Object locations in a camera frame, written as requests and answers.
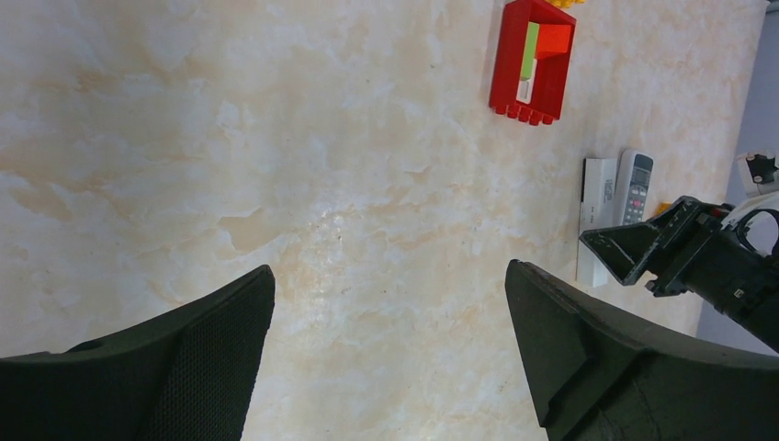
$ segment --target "beige marble surface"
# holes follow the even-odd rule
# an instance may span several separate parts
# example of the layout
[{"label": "beige marble surface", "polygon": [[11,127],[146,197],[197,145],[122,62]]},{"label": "beige marble surface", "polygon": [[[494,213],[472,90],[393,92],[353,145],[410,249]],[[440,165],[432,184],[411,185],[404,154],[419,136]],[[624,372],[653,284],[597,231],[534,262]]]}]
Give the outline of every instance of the beige marble surface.
[{"label": "beige marble surface", "polygon": [[501,1],[4,1],[0,356],[268,263],[245,439],[544,439],[509,260],[573,279],[587,154],[652,153],[651,205],[724,196],[764,3],[574,6],[562,120],[531,128],[486,104]]}]

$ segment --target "gray wall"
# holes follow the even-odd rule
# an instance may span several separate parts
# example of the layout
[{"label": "gray wall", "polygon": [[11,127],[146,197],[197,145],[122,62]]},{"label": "gray wall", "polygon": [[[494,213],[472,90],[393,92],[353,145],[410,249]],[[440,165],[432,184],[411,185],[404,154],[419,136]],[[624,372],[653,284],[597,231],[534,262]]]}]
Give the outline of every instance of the gray wall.
[{"label": "gray wall", "polygon": [[[737,154],[761,151],[779,151],[779,12],[765,17],[737,147]],[[727,200],[739,204],[746,198],[734,165]],[[701,311],[697,336],[721,345],[775,355],[768,346],[708,303],[704,303]]]}]

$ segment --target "green block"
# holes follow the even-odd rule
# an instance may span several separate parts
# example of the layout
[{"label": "green block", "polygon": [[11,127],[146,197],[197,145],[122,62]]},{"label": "green block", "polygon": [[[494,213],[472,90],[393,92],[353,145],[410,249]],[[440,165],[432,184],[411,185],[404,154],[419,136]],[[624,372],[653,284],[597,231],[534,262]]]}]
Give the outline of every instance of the green block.
[{"label": "green block", "polygon": [[541,25],[538,23],[528,23],[527,38],[525,39],[525,53],[522,56],[522,72],[520,77],[523,80],[529,80],[533,76],[533,60],[536,57],[536,46],[538,46],[538,31]]}]

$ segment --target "red plastic box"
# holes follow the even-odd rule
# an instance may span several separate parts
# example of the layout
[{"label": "red plastic box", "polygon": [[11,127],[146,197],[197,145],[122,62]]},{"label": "red plastic box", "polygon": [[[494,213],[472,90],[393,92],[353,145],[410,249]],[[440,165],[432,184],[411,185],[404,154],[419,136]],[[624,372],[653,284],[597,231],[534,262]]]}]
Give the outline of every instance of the red plastic box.
[{"label": "red plastic box", "polygon": [[[537,60],[536,80],[530,103],[517,101],[522,56],[525,50],[527,24],[570,25],[570,37],[565,52]],[[501,39],[492,76],[490,107],[498,115],[537,126],[558,120],[562,111],[565,83],[568,79],[570,49],[576,19],[557,9],[546,0],[516,0],[503,10]]]}]

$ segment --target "orange block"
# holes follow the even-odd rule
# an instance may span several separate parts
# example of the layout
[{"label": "orange block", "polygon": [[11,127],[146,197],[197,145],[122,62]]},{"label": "orange block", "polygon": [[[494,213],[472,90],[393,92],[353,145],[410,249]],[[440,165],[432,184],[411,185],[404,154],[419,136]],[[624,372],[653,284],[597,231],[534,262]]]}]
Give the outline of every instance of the orange block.
[{"label": "orange block", "polygon": [[570,44],[570,32],[570,25],[542,24],[538,31],[536,59],[543,60],[567,52]]}]

